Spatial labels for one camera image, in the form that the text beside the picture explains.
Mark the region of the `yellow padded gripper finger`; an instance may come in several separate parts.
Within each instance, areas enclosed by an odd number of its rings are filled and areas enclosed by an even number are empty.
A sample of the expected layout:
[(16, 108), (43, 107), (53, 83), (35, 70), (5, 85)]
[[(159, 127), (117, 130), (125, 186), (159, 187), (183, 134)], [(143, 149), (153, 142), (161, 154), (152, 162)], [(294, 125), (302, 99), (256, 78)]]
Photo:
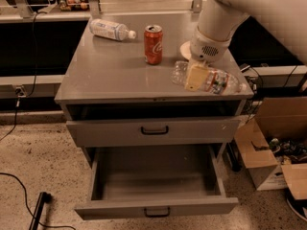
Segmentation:
[(184, 87), (190, 91), (197, 91), (201, 88), (208, 76), (208, 67), (199, 62), (190, 62), (186, 73)]

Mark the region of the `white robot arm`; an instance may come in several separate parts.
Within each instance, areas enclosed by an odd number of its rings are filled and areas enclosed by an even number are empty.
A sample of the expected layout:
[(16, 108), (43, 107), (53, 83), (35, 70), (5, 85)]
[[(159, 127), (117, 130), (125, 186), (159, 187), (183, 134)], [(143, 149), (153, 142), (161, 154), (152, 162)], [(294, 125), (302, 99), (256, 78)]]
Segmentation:
[(207, 0), (190, 40), (190, 64), (224, 56), (236, 29), (253, 17), (299, 61), (307, 63), (307, 0)]

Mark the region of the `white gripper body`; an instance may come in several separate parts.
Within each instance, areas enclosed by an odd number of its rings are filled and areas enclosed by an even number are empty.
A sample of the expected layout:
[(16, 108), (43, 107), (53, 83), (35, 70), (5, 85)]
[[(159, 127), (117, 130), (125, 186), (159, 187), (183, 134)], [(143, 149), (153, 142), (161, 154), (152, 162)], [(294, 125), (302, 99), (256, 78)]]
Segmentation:
[(215, 62), (220, 60), (230, 44), (230, 40), (216, 41), (196, 28), (190, 40), (191, 58), (197, 61)]

